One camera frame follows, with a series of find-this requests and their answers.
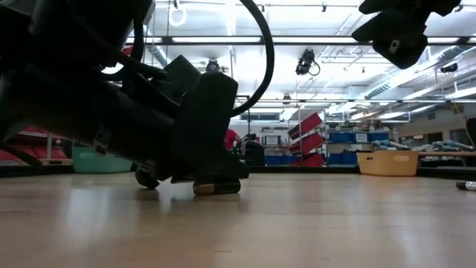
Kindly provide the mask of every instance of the person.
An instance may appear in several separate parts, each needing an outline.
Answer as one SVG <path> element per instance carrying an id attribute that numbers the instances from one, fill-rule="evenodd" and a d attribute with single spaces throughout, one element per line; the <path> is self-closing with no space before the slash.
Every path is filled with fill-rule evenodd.
<path id="1" fill-rule="evenodd" d="M 240 142 L 241 137 L 239 137 L 238 134 L 234 132 L 234 130 L 228 129 L 225 135 L 225 146 L 227 150 L 233 149 L 233 144 L 235 141 Z"/>

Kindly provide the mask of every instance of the wooden floor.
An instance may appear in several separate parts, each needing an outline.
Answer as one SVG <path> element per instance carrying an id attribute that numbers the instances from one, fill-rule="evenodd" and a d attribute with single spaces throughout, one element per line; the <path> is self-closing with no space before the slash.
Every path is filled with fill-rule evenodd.
<path id="1" fill-rule="evenodd" d="M 476 267 L 455 181 L 253 175 L 239 194 L 132 174 L 0 179 L 0 267 Z"/>

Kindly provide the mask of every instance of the marker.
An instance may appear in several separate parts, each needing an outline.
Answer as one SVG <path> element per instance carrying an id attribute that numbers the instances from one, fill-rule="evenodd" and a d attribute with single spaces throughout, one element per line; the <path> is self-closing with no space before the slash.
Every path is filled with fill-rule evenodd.
<path id="1" fill-rule="evenodd" d="M 456 187 L 460 190 L 476 191 L 476 182 L 456 182 Z"/>
<path id="2" fill-rule="evenodd" d="M 197 196 L 213 194 L 235 194 L 241 189 L 238 179 L 223 180 L 217 182 L 197 182 L 193 183 L 193 193 Z"/>

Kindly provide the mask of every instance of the red shirt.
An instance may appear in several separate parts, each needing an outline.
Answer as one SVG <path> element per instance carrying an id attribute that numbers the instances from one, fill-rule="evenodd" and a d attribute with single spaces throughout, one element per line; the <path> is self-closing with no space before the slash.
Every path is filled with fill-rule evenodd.
<path id="1" fill-rule="evenodd" d="M 225 135 L 225 146 L 228 150 L 233 148 L 233 142 L 235 141 L 235 137 L 237 137 L 237 133 L 234 130 L 228 129 Z"/>

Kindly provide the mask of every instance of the teal plastic tub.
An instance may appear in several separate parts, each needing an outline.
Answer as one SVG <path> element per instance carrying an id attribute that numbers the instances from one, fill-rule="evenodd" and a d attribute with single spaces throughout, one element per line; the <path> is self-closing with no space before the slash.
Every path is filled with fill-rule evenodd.
<path id="1" fill-rule="evenodd" d="M 73 168 L 76 173 L 129 172 L 132 162 L 110 154 L 99 156 L 90 147 L 73 147 Z"/>

